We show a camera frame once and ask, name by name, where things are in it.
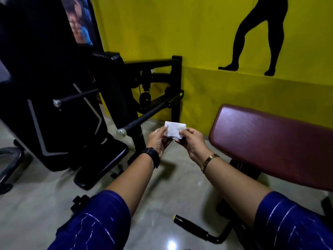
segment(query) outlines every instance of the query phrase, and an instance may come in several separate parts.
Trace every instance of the black silhouette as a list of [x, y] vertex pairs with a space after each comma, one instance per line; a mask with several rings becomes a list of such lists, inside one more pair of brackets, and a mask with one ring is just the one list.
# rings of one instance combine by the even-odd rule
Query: black silhouette
[[245, 35], [254, 27], [268, 21], [268, 42], [271, 51], [271, 63], [265, 75], [273, 76], [275, 66], [283, 44], [283, 21], [288, 11], [288, 0], [258, 0], [256, 6], [240, 23], [233, 43], [232, 62], [221, 70], [237, 71], [239, 56], [243, 51]]

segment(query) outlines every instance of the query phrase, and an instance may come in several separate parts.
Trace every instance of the shirt sleeve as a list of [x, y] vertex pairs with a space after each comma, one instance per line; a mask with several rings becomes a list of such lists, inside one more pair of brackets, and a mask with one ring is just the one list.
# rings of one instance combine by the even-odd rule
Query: shirt sleeve
[[48, 250], [123, 249], [131, 226], [131, 214], [117, 193], [104, 190], [56, 233]]
[[254, 233], [264, 249], [333, 250], [333, 231], [320, 215], [277, 192], [260, 203]]

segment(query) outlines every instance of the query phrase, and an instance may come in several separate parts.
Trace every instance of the white paper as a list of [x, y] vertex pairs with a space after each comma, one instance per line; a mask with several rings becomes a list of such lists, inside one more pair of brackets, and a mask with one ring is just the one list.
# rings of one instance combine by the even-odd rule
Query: white paper
[[173, 139], [181, 139], [183, 137], [183, 135], [181, 135], [179, 133], [179, 131], [185, 130], [186, 124], [165, 121], [164, 126], [167, 126], [167, 125], [168, 125], [168, 129], [164, 133], [164, 136], [173, 138]]

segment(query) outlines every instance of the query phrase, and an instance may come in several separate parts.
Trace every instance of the forearm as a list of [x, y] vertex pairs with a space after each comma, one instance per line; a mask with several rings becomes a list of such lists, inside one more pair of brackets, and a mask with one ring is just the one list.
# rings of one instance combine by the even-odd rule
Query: forearm
[[139, 157], [110, 185], [107, 190], [118, 193], [126, 202], [131, 216], [134, 215], [142, 195], [148, 185], [154, 165], [152, 159], [147, 154]]
[[[202, 153], [205, 161], [212, 151]], [[221, 158], [212, 159], [206, 166], [205, 176], [223, 198], [251, 228], [260, 202], [272, 190], [241, 173]]]

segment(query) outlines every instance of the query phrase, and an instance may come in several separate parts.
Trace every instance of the marble floor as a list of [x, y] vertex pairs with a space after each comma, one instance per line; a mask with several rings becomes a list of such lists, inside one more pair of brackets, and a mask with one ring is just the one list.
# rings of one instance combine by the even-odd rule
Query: marble floor
[[[116, 127], [112, 120], [106, 117], [106, 123], [109, 132], [114, 135]], [[142, 125], [146, 141], [148, 134], [162, 124], [161, 121], [151, 120]], [[12, 141], [13, 137], [0, 123], [0, 147], [11, 146]], [[123, 139], [123, 142], [134, 149], [130, 138]], [[208, 141], [206, 143], [222, 158], [230, 160]], [[123, 167], [126, 167], [127, 159], [123, 161]], [[0, 170], [7, 160], [5, 156], [0, 157]], [[1, 249], [47, 249], [55, 238], [57, 228], [70, 218], [73, 198], [83, 194], [92, 196], [112, 180], [108, 173], [93, 189], [84, 191], [74, 184], [73, 176], [74, 172], [70, 171], [50, 172], [37, 159], [33, 159], [24, 172], [18, 170], [10, 179], [15, 181], [13, 189], [0, 196]], [[320, 200], [327, 195], [324, 191], [264, 174], [260, 176], [260, 181], [302, 206], [322, 214]], [[185, 149], [172, 142], [165, 151], [160, 167], [154, 171], [133, 217], [130, 236], [124, 249], [242, 249], [234, 232], [231, 232], [223, 244], [214, 245], [173, 223], [173, 216], [178, 214], [203, 227], [210, 234], [219, 235], [227, 222], [215, 211], [219, 201], [219, 194], [190, 160]]]

